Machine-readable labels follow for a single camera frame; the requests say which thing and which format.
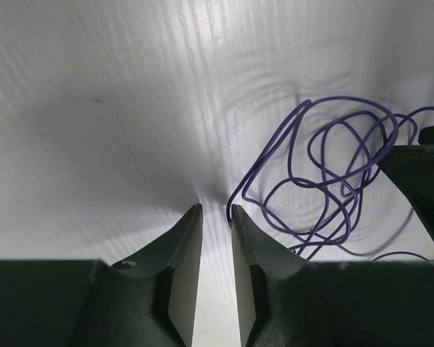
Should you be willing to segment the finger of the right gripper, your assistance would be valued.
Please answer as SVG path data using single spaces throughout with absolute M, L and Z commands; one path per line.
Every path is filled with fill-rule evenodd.
M 408 199 L 434 242 L 434 126 L 425 127 L 416 145 L 395 145 L 379 169 Z

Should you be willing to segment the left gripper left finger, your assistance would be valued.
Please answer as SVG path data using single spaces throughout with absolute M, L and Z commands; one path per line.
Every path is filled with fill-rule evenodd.
M 190 346 L 202 238 L 193 205 L 112 265 L 0 260 L 0 346 Z

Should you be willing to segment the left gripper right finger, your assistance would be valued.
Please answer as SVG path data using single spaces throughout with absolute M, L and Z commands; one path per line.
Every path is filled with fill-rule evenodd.
M 309 262 L 231 208 L 243 346 L 434 346 L 434 261 Z

